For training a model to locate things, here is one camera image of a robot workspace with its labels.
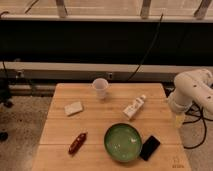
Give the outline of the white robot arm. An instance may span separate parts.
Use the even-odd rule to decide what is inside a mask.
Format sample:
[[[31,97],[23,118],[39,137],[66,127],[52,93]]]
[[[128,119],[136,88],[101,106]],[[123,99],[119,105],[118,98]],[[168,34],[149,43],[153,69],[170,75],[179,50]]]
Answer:
[[[174,125],[180,128],[185,120],[185,112],[192,102],[213,114],[213,73],[207,69],[196,69],[179,73],[174,78],[175,89],[167,98],[173,113]]]

